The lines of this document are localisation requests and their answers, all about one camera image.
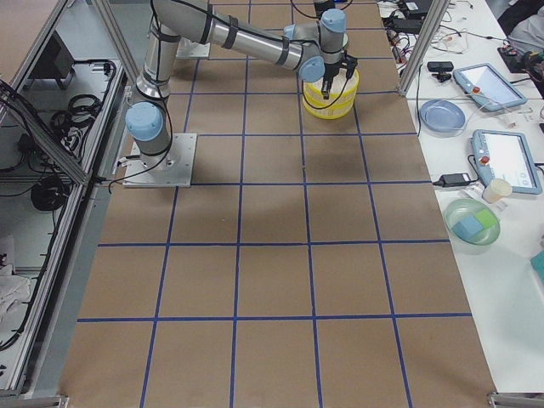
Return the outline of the paper cup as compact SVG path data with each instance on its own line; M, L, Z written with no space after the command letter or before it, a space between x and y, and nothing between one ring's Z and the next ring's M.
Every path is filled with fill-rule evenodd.
M493 178L484 188L482 198L488 203L497 202L512 194L513 187L502 178Z

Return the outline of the near teach pendant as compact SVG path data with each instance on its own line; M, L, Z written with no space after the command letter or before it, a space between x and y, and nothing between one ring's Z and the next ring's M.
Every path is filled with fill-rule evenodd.
M539 195L543 189L526 137L522 133L477 129L471 146L476 173L484 186L508 182L514 193Z

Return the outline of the blue sponge block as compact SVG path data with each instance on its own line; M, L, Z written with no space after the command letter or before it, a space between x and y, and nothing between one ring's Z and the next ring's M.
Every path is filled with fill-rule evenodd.
M459 219L452 227L451 231L461 240L472 242L475 237L483 232L481 224L473 215L467 215Z

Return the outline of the blue plate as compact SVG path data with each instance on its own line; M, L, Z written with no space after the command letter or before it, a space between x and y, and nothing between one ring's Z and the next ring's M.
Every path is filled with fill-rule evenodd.
M441 135L453 136L461 132L466 125L462 109L442 99L425 102L419 110L419 116L427 129Z

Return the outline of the yellow steamer basket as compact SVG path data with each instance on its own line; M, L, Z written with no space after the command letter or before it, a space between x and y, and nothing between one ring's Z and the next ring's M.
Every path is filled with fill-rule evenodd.
M317 100L315 95L311 93L303 93L304 109L310 115L325 120L334 120L346 116L352 110L354 101L355 93L342 96L334 103L324 99Z
M341 69L339 74L334 78L330 98L327 101L336 102L342 96L347 96L348 94L356 94L359 86L359 73L357 70L354 71L353 76L347 80L345 78L345 70ZM317 100L324 99L321 95L321 85L322 78L316 82L304 82L303 83L303 92L308 94L314 94L314 98Z

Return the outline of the teach pendant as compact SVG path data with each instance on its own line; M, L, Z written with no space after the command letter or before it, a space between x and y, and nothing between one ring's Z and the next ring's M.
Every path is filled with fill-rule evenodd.
M452 75L463 92L487 111L505 110L527 102L526 97L489 63L455 69Z
M471 146L476 173L484 186L508 182L514 193L539 195L543 189L526 137L522 133L477 129Z

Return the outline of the green sponge block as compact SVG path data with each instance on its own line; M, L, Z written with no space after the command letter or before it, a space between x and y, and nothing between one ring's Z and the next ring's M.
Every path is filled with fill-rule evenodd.
M474 217L479 221L483 230L494 228L499 223L498 218L489 208L476 212Z

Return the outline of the far teach pendant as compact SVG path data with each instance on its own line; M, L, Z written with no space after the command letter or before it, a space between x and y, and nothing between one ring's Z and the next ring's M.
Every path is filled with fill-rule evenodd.
M526 97L489 63L455 69L452 75L463 92L487 111L505 110L527 102Z

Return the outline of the green glass bowl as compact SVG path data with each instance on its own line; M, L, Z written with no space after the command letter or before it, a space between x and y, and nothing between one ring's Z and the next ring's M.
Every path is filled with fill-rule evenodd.
M489 206L474 199L456 199L445 206L442 215L455 254L481 254L501 234L501 223L496 214Z

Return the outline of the aluminium frame post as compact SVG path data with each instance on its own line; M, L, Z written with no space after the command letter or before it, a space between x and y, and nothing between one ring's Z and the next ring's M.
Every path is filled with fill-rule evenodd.
M412 50L403 75L400 78L398 87L398 93L400 96L405 97L407 95L412 82L416 78L422 65L423 58L430 47L435 32L438 30L439 25L445 16L449 3L449 0L432 1L428 15L423 21L422 29L420 30L419 36L416 40L416 45Z

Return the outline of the black power adapter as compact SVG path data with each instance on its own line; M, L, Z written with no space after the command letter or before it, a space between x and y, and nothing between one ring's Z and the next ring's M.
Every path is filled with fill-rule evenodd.
M447 173L442 174L433 186L441 188L464 187L473 182L468 173Z

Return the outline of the black webcam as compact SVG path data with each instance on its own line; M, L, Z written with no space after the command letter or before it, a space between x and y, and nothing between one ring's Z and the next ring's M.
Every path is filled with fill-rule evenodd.
M454 70L454 65L450 61L429 61L427 68L435 79L443 83L452 78L451 73Z

